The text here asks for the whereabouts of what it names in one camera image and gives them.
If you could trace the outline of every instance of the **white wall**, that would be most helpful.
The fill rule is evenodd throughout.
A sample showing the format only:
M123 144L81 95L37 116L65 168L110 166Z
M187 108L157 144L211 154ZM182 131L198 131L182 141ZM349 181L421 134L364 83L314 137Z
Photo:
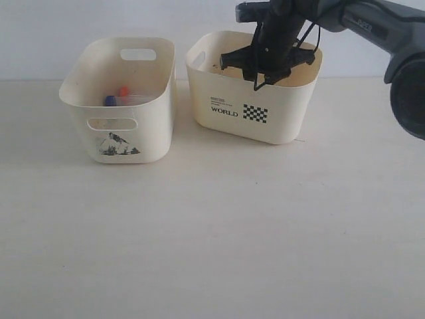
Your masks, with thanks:
M394 2L425 9L424 0ZM184 54L204 34L254 30L234 21L236 0L1 0L0 80L62 79L86 45L116 35L160 36ZM187 11L195 12L190 19ZM316 33L309 38L315 41ZM389 56L350 31L325 33L322 76L380 76Z

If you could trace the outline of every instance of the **mountain graphic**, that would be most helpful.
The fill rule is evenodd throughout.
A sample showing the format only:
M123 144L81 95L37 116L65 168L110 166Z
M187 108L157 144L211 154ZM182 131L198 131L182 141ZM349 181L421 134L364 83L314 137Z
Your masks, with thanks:
M114 133L109 133L108 138L102 141L99 152L106 156L140 154L137 148L131 146L125 139Z

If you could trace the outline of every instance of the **plastic basket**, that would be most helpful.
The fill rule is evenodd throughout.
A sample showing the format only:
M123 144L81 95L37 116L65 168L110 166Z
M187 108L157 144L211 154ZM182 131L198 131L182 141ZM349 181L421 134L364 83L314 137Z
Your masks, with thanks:
M151 96L133 106L104 106L120 87ZM100 163L150 163L171 146L176 114L175 47L159 38L110 38L84 50L63 82L85 150Z
M289 78L255 92L236 68L220 69L220 55L248 46L252 35L221 31L204 36L186 55L196 121L218 130L269 144L284 144L299 135L315 88L322 52L312 65L302 64ZM314 48L309 43L305 49Z

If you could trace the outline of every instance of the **black and white checkered logo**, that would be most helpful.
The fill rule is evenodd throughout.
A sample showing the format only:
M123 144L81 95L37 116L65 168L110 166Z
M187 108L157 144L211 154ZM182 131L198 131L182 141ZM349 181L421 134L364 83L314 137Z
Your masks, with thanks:
M244 119L246 120L267 123L267 113L268 109L266 108L255 108L244 104Z

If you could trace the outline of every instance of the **basket handle hole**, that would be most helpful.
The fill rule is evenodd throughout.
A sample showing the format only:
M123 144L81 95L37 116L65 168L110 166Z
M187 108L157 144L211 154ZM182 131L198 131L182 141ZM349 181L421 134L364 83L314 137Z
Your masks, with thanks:
M91 118L87 125L95 131L131 131L137 128L137 122L132 118Z
M152 49L123 49L121 58L126 61L155 61L157 53Z
M199 53L196 59L192 62L192 67L198 70L205 62L206 57L207 55L205 54L205 51Z

